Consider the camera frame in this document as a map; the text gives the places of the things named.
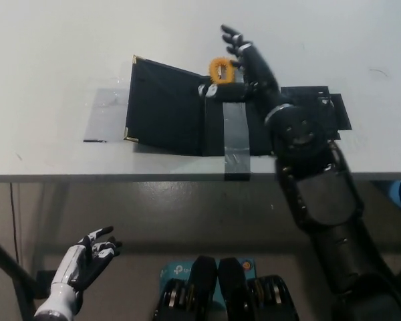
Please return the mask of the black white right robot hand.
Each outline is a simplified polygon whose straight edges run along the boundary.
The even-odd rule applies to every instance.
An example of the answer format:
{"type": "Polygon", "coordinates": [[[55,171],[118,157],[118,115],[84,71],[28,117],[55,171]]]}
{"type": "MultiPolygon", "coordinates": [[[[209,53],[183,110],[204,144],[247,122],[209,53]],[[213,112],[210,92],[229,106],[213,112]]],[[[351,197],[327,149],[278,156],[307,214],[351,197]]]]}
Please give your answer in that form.
{"type": "Polygon", "coordinates": [[[198,87],[201,98],[218,102],[252,102],[261,117],[266,117],[283,103],[278,82],[268,63],[252,41],[227,25],[222,25],[222,39],[227,51],[236,57],[232,65],[242,71],[243,81],[230,84],[202,84],[198,87]]]}

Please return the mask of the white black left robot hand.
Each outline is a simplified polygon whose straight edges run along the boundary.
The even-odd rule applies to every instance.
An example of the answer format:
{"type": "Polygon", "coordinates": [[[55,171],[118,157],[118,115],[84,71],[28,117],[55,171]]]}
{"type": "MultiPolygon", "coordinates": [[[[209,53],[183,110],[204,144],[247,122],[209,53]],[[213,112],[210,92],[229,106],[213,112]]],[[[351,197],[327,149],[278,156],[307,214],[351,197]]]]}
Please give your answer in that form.
{"type": "Polygon", "coordinates": [[[110,236],[106,241],[98,239],[113,232],[112,226],[97,229],[72,245],[64,255],[54,277],[52,285],[65,284],[82,292],[92,285],[110,262],[120,255],[120,241],[110,236]]]}

